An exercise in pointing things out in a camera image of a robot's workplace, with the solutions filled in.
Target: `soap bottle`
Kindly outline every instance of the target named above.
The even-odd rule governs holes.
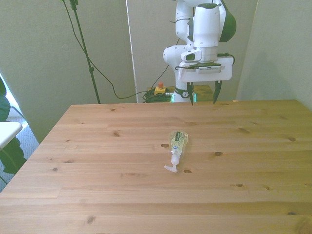
[[[173,166],[165,166],[165,168],[176,173],[176,166],[179,164],[180,158],[187,144],[188,135],[186,132],[171,132],[169,134],[169,140],[171,143],[171,163]]]

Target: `cable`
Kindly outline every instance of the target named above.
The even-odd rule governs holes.
[[[8,183],[0,176],[0,179],[7,185]]]
[[[175,45],[178,45],[180,41],[180,38],[177,40]],[[158,77],[158,79],[154,82],[154,84],[152,85],[151,89],[154,87],[154,85],[156,84],[156,82],[162,77],[163,74],[165,74],[166,70],[168,69],[169,65],[166,67],[165,71]]]
[[[78,39],[78,37],[77,37],[77,35],[76,35],[76,33],[75,33],[74,25],[73,25],[72,19],[71,19],[71,17],[70,17],[70,14],[69,14],[67,5],[66,5],[66,3],[65,3],[65,0],[62,0],[62,1],[63,1],[63,3],[64,3],[64,6],[65,6],[65,9],[66,9],[66,12],[67,12],[67,15],[68,15],[70,24],[71,24],[71,26],[72,26],[74,36],[75,36],[75,38],[76,38],[78,44],[80,45],[82,51],[85,53],[86,56],[88,56],[88,55],[86,54],[85,50],[83,49],[83,47],[82,47],[82,45],[81,45],[81,43],[80,43],[80,41],[79,41],[79,39]],[[115,92],[115,87],[114,87],[114,85],[112,84],[112,82],[95,66],[95,64],[91,61],[90,58],[89,58],[89,61],[90,61],[90,63],[94,66],[94,68],[110,83],[110,85],[111,85],[112,88],[113,88],[114,95],[115,95],[118,99],[127,99],[127,98],[131,98],[131,97],[133,97],[133,96],[135,96],[135,95],[137,95],[137,94],[147,93],[147,92],[148,92],[148,91],[141,91],[141,92],[135,93],[135,94],[133,94],[133,95],[130,95],[130,96],[128,96],[128,97],[119,97],[119,96],[116,94],[116,92]],[[156,84],[156,82],[163,76],[163,74],[167,71],[168,67],[169,67],[169,65],[166,67],[166,69],[164,70],[164,72],[157,78],[157,80],[156,80],[156,81],[154,82],[154,84],[152,85],[151,89],[152,89],[153,86]]]
[[[166,89],[166,93],[164,94],[156,94],[154,95],[154,89],[151,89],[150,91],[148,91],[146,94],[143,95],[143,103],[150,103],[150,102],[167,102],[171,100],[171,95],[166,95],[166,93],[169,93],[170,90]]]
[[[81,43],[80,43],[80,41],[79,41],[79,39],[78,39],[76,33],[75,33],[75,29],[74,29],[74,25],[73,25],[73,22],[72,22],[72,18],[70,17],[70,14],[69,14],[67,5],[66,5],[66,3],[65,3],[65,0],[62,0],[62,1],[63,1],[63,3],[64,3],[64,6],[65,6],[65,9],[66,9],[66,12],[67,12],[67,15],[68,15],[70,24],[71,24],[71,26],[72,26],[74,36],[75,36],[75,38],[76,38],[78,44],[80,45],[81,49],[82,49],[83,52],[85,53],[85,55],[88,56],[88,55],[86,54],[86,52],[84,51],[84,49],[83,49],[83,47],[82,47],[82,45],[81,45]],[[130,96],[128,96],[128,97],[119,97],[119,96],[116,94],[116,92],[115,92],[115,87],[114,87],[114,85],[111,83],[111,81],[94,65],[94,63],[91,61],[90,58],[89,58],[89,61],[90,61],[90,63],[94,66],[94,68],[95,68],[98,72],[100,72],[100,74],[110,83],[110,85],[111,85],[112,88],[113,88],[114,94],[115,94],[115,96],[116,96],[118,99],[127,99],[127,98],[133,97],[133,96],[135,96],[135,95],[137,95],[137,94],[146,93],[146,92],[147,92],[147,91],[142,91],[142,92],[138,92],[138,93],[136,93],[136,94],[130,95]]]

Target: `wooden table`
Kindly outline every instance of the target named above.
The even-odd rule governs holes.
[[[189,134],[178,173],[168,134]],[[2,234],[311,234],[295,100],[74,105],[0,194]]]

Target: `plant leaf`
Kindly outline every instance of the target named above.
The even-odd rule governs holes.
[[[4,172],[10,174],[16,174],[22,165],[26,162],[24,158],[24,152],[20,148],[20,141],[15,137],[12,139],[4,148],[5,152],[10,156],[10,158],[4,153],[4,151],[0,151],[0,160],[4,165]]]

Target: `white chair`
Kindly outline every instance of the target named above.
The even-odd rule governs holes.
[[[9,158],[11,157],[3,148],[22,130],[22,128],[22,125],[18,122],[0,122],[0,151],[3,151]]]

